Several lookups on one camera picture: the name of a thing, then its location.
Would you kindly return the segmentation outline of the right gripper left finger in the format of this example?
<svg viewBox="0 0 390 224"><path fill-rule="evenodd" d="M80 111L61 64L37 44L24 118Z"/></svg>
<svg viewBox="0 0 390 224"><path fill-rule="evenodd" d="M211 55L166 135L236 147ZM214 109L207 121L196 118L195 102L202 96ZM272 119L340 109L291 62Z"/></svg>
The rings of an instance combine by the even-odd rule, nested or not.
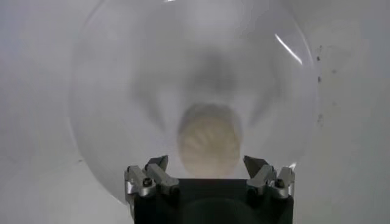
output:
<svg viewBox="0 0 390 224"><path fill-rule="evenodd" d="M163 195L180 194L179 180L166 173L168 155L151 158L141 169L139 166L129 166L124 171L125 195L152 197L159 191Z"/></svg>

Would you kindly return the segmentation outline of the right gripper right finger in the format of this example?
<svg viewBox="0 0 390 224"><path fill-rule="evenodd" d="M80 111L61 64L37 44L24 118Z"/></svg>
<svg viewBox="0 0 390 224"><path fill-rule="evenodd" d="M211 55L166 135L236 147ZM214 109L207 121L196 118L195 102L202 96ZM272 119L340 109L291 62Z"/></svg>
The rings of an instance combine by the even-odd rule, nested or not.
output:
<svg viewBox="0 0 390 224"><path fill-rule="evenodd" d="M296 175L292 167L284 166L277 172L266 160L251 156L244 156L243 162L250 176L246 180L246 187L256 196L270 191L276 199L294 197Z"/></svg>

